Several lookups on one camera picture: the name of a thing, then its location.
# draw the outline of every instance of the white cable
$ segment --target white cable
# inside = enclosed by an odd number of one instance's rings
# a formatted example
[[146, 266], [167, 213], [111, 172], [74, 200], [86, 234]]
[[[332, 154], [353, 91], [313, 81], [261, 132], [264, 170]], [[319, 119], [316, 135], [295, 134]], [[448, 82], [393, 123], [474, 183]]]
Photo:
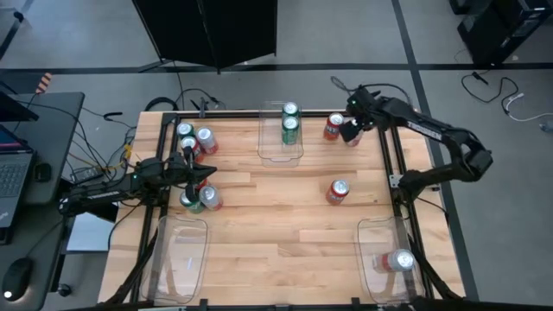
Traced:
[[509, 98], [509, 102], [507, 103], [507, 105], [505, 106], [505, 110], [507, 111], [507, 115], [517, 121], [517, 122], [528, 122], [528, 121], [532, 121], [532, 120], [536, 120], [538, 118], [541, 118], [541, 117], [545, 117], [545, 116], [553, 116], [553, 112], [545, 112], [545, 113], [542, 113], [540, 115], [537, 115], [537, 116], [534, 116], [534, 117], [528, 117], [528, 118], [524, 118], [524, 119], [519, 119], [519, 118], [516, 118], [516, 117], [513, 117], [511, 115], [511, 112], [509, 111], [509, 106], [514, 103], [517, 99], [519, 98], [522, 98], [524, 97], [524, 93], [520, 93], [519, 95], [517, 96], [514, 96], [514, 97], [511, 97]]

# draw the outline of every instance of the can lid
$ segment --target can lid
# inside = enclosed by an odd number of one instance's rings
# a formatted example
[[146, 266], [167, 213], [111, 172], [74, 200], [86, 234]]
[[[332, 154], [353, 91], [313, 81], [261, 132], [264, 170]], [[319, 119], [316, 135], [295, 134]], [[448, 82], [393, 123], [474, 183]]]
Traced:
[[199, 139], [208, 139], [211, 136], [211, 130], [209, 128], [200, 128], [196, 136]]
[[413, 267], [413, 263], [415, 262], [413, 254], [411, 254], [411, 252], [407, 250], [397, 251], [396, 260], [397, 263], [405, 269], [410, 269], [411, 267]]
[[205, 186], [200, 190], [200, 196], [205, 200], [212, 200], [215, 196], [215, 188], [211, 186]]
[[331, 114], [329, 118], [331, 124], [340, 125], [344, 123], [344, 117], [338, 112]]
[[185, 147], [194, 148], [196, 146], [196, 139], [194, 137], [184, 137], [184, 138], [182, 138], [181, 146], [183, 148], [185, 148]]
[[289, 103], [286, 103], [284, 105], [284, 112], [286, 112], [287, 114], [295, 114], [297, 112], [297, 105], [296, 103], [292, 103], [292, 102], [289, 102]]
[[349, 191], [347, 181], [335, 181], [332, 187], [337, 194], [347, 194]]
[[176, 130], [179, 132], [179, 134], [188, 134], [192, 131], [192, 125], [191, 124], [179, 124], [179, 126], [176, 128]]
[[284, 128], [288, 130], [293, 130], [297, 128], [298, 121], [297, 121], [297, 118], [295, 117], [287, 117], [284, 119], [283, 124], [284, 124]]
[[187, 197], [187, 191], [186, 190], [182, 191], [182, 193], [181, 193], [181, 203], [184, 204], [184, 205], [192, 204], [192, 202], [190, 202], [190, 200]]

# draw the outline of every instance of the black desk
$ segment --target black desk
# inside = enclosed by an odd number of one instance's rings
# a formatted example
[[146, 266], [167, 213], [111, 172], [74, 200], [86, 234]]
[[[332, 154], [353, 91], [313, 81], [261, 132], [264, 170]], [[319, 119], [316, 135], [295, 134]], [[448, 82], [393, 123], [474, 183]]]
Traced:
[[[28, 101], [32, 95], [21, 95], [20, 100]], [[52, 93], [35, 97], [33, 103], [56, 107], [79, 117], [83, 105], [82, 93]], [[52, 166], [52, 180], [47, 183], [31, 182], [26, 188], [27, 202], [50, 202], [42, 205], [22, 205], [18, 209], [13, 226], [11, 244], [0, 246], [0, 278], [17, 258], [24, 257], [29, 249], [46, 233], [52, 225], [62, 220], [58, 214], [57, 202], [53, 202], [59, 184], [61, 170], [66, 160], [73, 138], [76, 122], [67, 114], [47, 108], [31, 106], [39, 115], [33, 123], [21, 123], [16, 135], [29, 141], [29, 146], [36, 149], [39, 161]], [[4, 124], [13, 129], [15, 124]], [[64, 257], [60, 255], [60, 242], [67, 231], [66, 221], [48, 234], [35, 247], [29, 257], [35, 262], [30, 285], [25, 295], [18, 301], [8, 302], [0, 298], [0, 310], [38, 310], [42, 308], [46, 294], [57, 288]]]

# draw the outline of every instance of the soda can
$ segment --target soda can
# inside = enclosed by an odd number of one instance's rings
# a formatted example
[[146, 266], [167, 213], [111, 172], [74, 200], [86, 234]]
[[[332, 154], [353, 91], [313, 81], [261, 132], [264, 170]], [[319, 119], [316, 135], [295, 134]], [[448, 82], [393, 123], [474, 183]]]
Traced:
[[201, 152], [200, 144], [196, 140], [196, 138], [191, 136], [186, 136], [182, 138], [181, 140], [181, 147], [184, 150], [186, 147], [192, 148], [192, 152], [194, 153], [194, 159], [201, 163], [204, 161], [204, 153]]
[[286, 103], [283, 106], [283, 118], [286, 117], [299, 117], [300, 115], [300, 108], [296, 105], [296, 103]]
[[328, 116], [327, 125], [323, 133], [323, 137], [327, 140], [336, 140], [340, 136], [338, 127], [344, 123], [344, 117], [339, 113], [333, 113]]
[[201, 213], [204, 210], [200, 200], [191, 201], [188, 199], [186, 190], [181, 193], [181, 204], [191, 213]]
[[408, 250], [395, 250], [376, 256], [373, 266], [375, 270], [382, 272], [411, 271], [415, 266], [415, 257]]
[[190, 123], [181, 123], [179, 126], [176, 127], [176, 135], [179, 136], [180, 139], [186, 137], [186, 136], [192, 136], [194, 137], [194, 127]]
[[207, 181], [207, 178], [203, 181], [201, 181], [199, 184], [195, 185], [194, 186], [194, 189], [196, 189], [196, 191], [200, 191], [203, 187], [209, 185], [209, 181]]
[[200, 190], [200, 201], [205, 207], [217, 211], [223, 206], [223, 200], [219, 196], [219, 190], [213, 186], [205, 186]]
[[286, 117], [283, 120], [283, 143], [297, 143], [297, 136], [300, 129], [300, 122], [297, 117]]
[[332, 205], [339, 205], [349, 194], [349, 185], [347, 181], [333, 181], [327, 190], [327, 201]]
[[196, 133], [198, 142], [200, 142], [201, 147], [204, 149], [206, 154], [212, 155], [219, 149], [219, 144], [215, 140], [213, 131], [207, 127], [201, 127]]

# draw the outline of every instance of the laptop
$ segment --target laptop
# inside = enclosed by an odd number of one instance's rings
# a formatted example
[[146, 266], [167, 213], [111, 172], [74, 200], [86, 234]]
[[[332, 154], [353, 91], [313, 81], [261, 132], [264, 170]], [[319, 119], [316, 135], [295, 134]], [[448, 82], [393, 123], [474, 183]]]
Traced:
[[0, 125], [0, 228], [11, 226], [35, 152]]

